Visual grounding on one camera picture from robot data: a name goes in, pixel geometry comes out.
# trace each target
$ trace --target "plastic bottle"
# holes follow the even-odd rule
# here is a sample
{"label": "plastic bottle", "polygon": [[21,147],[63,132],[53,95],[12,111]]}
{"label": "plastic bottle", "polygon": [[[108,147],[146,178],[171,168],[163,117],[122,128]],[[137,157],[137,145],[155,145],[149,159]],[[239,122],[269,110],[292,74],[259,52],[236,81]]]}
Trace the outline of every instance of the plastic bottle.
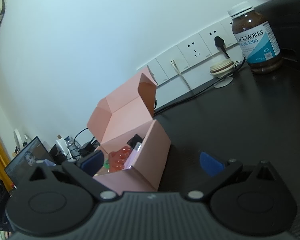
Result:
{"label": "plastic bottle", "polygon": [[251,71],[263,74],[279,68],[283,59],[267,19],[247,1],[233,6],[228,13],[233,21],[233,34]]}
{"label": "plastic bottle", "polygon": [[70,151],[70,154],[72,156],[79,156],[80,152],[79,152],[78,148],[81,148],[81,145],[77,141],[75,141],[75,144],[74,144],[74,139],[69,136],[65,139],[65,141],[67,143],[67,147]]}

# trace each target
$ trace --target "desk surface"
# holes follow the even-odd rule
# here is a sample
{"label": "desk surface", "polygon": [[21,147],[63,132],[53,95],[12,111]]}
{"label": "desk surface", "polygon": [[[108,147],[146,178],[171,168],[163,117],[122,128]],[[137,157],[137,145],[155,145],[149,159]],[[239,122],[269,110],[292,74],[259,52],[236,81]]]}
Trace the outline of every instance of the desk surface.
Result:
{"label": "desk surface", "polygon": [[267,75],[245,67],[226,87],[156,116],[171,139],[160,191],[189,191],[209,177],[201,151],[244,165],[269,160],[298,204],[291,232],[300,238],[300,72],[288,66]]}

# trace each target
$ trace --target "wall outlet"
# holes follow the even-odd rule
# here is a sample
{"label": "wall outlet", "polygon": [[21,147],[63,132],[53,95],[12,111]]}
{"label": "wall outlet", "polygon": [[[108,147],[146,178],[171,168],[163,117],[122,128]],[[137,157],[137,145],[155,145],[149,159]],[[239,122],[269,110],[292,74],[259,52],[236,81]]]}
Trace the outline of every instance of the wall outlet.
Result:
{"label": "wall outlet", "polygon": [[215,55],[218,52],[222,51],[215,45],[214,38],[216,36],[219,36],[225,41],[226,48],[233,45],[229,35],[226,33],[225,29],[222,27],[220,22],[214,23],[209,27],[204,28],[202,31],[199,32],[199,34],[204,40],[212,55]]}
{"label": "wall outlet", "polygon": [[163,71],[167,74],[169,79],[178,75],[175,69],[171,66],[171,60],[174,60],[180,72],[183,72],[190,68],[188,62],[177,46],[173,46],[172,48],[168,49],[167,51],[156,57],[156,60],[159,62]]}
{"label": "wall outlet", "polygon": [[196,33],[191,37],[185,39],[177,46],[190,67],[212,56],[199,33]]}
{"label": "wall outlet", "polygon": [[230,41],[232,44],[237,44],[238,41],[235,38],[233,32],[232,32],[232,19],[231,17],[224,18],[223,20],[220,21],[222,27],[225,29],[226,33],[228,33],[230,37]]}
{"label": "wall outlet", "polygon": [[137,70],[140,70],[141,68],[144,68],[146,66],[149,66],[152,75],[154,77],[154,80],[157,82],[158,86],[160,86],[161,84],[169,80],[166,73],[163,71],[163,69],[161,68],[160,64],[157,62],[156,59],[151,60],[150,62],[138,68]]}

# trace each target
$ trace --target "pink box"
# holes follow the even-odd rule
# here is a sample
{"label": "pink box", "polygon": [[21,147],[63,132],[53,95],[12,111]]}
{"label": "pink box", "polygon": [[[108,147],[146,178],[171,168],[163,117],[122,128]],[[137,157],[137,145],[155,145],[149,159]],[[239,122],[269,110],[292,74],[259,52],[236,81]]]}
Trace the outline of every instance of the pink box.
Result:
{"label": "pink box", "polygon": [[143,138],[131,168],[93,178],[119,195],[123,191],[157,191],[171,141],[153,120],[156,83],[144,68],[105,98],[93,111],[87,127],[100,142],[105,158],[127,146],[135,134]]}

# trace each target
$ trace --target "blue gripper pad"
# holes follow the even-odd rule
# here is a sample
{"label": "blue gripper pad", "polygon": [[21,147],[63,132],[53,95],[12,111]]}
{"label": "blue gripper pad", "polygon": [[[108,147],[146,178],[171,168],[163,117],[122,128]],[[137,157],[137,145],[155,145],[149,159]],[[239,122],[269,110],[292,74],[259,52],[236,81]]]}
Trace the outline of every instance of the blue gripper pad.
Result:
{"label": "blue gripper pad", "polygon": [[98,150],[87,155],[84,158],[84,162],[80,163],[79,168],[93,176],[102,168],[104,161],[103,152]]}
{"label": "blue gripper pad", "polygon": [[205,152],[201,152],[200,154],[200,166],[210,177],[217,175],[225,168],[223,163],[217,161]]}

